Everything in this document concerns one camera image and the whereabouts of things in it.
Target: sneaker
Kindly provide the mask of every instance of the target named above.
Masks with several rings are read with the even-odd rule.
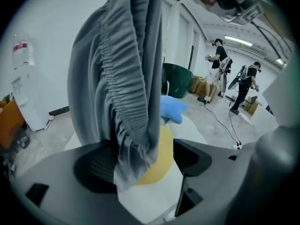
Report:
[[[197,100],[200,101],[200,102],[203,102],[205,104],[210,103],[210,101],[206,101],[203,97],[199,97],[199,98],[197,98]]]
[[[235,109],[232,109],[232,108],[230,109],[230,111],[232,113],[236,114],[236,115],[239,115],[239,113],[240,113],[239,110],[235,110]]]

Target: gray fabric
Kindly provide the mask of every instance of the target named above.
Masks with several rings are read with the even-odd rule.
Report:
[[[72,122],[82,145],[119,145],[114,183],[128,189],[157,159],[161,0],[109,0],[79,31],[68,73]]]

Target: man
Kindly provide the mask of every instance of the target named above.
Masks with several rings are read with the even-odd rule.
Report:
[[[240,104],[245,100],[245,97],[252,84],[254,85],[255,90],[258,91],[258,86],[256,84],[255,76],[257,71],[261,72],[260,69],[261,69],[261,64],[259,62],[255,62],[253,65],[248,67],[247,78],[245,80],[242,80],[241,83],[239,84],[239,95],[235,100],[235,104],[230,109],[230,111],[233,112],[234,114],[236,115],[239,114],[238,108]]]
[[[220,76],[222,74],[222,71],[219,68],[220,67],[220,61],[224,60],[228,56],[225,48],[223,47],[223,41],[221,39],[217,38],[215,40],[214,45],[217,46],[217,51],[216,51],[216,55],[214,57],[209,57],[208,58],[209,61],[212,61],[213,63],[212,63],[212,67],[211,67],[212,70],[210,71],[210,73],[206,77],[205,97],[199,97],[198,98],[198,101],[203,102],[203,103],[210,103],[211,97],[216,92],[216,87],[213,87],[213,89],[210,90],[210,85],[212,85],[212,84],[215,85],[215,86],[219,85],[219,79],[220,79]]]

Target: concrete floor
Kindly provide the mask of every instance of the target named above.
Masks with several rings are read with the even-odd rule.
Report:
[[[197,96],[188,94],[181,100],[189,107],[183,114],[193,121],[208,144],[233,148],[235,141],[230,137],[228,131],[217,122],[215,116],[204,106],[200,106],[202,103],[197,101]],[[206,107],[215,113],[219,121],[228,128],[234,139],[236,139],[229,118],[229,103],[229,100],[219,98],[215,104],[209,104]],[[257,140],[258,137],[254,127],[241,114],[235,115],[231,113],[230,115],[233,127],[242,144]],[[24,172],[43,158],[64,150],[74,133],[70,113],[56,116],[47,130],[37,132],[29,130],[27,133],[30,137],[30,144],[26,149],[21,149],[17,154],[17,176],[24,174]]]

